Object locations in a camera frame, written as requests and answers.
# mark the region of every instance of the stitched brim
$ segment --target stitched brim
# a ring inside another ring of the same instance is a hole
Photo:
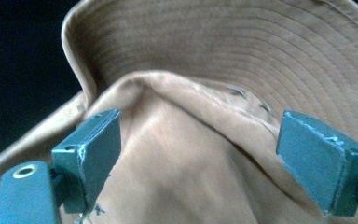
[[[89,101],[132,71],[251,91],[358,141],[358,6],[331,1],[83,1],[62,28]]]

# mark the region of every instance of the dark background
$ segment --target dark background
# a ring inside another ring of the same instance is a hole
[[[60,37],[76,2],[0,0],[0,152],[80,91]]]

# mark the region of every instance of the tan hat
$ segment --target tan hat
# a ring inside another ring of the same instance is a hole
[[[352,1],[82,1],[62,43],[83,91],[1,154],[0,174],[118,107],[122,154],[94,223],[358,223],[324,217],[275,155],[284,109],[358,141]]]

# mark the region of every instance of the black background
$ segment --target black background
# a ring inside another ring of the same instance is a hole
[[[76,2],[0,1],[0,152],[80,91],[60,37]]]

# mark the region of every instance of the brown fabric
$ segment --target brown fabric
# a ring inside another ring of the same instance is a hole
[[[117,107],[122,153],[86,222],[358,223],[324,217],[275,155],[284,109],[358,141],[353,2],[82,1],[62,43],[84,93],[2,154],[0,174]]]

